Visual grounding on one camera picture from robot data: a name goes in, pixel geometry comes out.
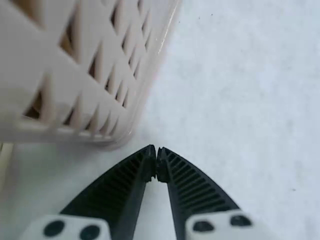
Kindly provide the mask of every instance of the white floor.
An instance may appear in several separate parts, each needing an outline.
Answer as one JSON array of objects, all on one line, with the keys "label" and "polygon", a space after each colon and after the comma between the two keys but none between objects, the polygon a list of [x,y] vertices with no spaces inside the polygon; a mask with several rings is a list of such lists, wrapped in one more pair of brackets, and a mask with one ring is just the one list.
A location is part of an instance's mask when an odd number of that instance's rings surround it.
[{"label": "white floor", "polygon": [[[0,239],[150,143],[193,162],[280,239],[320,239],[319,11],[317,0],[182,1],[133,139],[113,152],[17,145]],[[134,239],[175,239],[166,185],[147,185]]]}]

